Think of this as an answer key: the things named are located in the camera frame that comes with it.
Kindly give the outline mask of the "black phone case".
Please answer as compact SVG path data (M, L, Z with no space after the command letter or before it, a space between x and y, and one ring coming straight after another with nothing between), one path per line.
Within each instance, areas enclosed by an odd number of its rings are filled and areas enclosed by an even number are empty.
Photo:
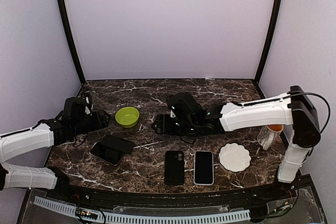
M184 184L184 154L182 151L166 151L164 161L164 183L166 185Z
M131 153L132 149L135 147L134 142L119 138L115 135L104 136L101 139L100 143L107 148L113 149L115 151L124 154Z

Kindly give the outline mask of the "dark screen phone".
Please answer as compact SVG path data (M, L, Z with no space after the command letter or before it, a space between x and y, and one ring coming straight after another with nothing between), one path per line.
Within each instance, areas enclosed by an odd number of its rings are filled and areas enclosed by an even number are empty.
M113 165L118 166L124 157L124 154L114 149L103 146L96 142L90 150L90 154Z

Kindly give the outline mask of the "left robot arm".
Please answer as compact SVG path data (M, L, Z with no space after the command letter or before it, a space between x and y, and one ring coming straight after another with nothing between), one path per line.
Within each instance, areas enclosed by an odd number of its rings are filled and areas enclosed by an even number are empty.
M54 191L63 201L74 197L69 177L54 166L18 166L8 160L22 154L73 140L77 135L106 128L110 114L93 110L90 95L67 98L62 111L52 119L42 119L32 127L1 136L1 189L43 188Z

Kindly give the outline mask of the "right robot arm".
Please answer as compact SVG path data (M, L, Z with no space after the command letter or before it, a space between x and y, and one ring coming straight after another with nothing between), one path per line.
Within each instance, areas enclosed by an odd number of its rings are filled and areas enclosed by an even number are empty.
M157 134L182 137L218 135L266 125L290 125L291 140L278 168L277 181L268 187L269 197L278 200L287 193L287 183L294 181L324 131L319 124L317 109L309 99L311 95L300 86L292 86L289 92L275 97L228 102L204 109L190 93L181 92L167 98L170 113L157 115L152 129Z

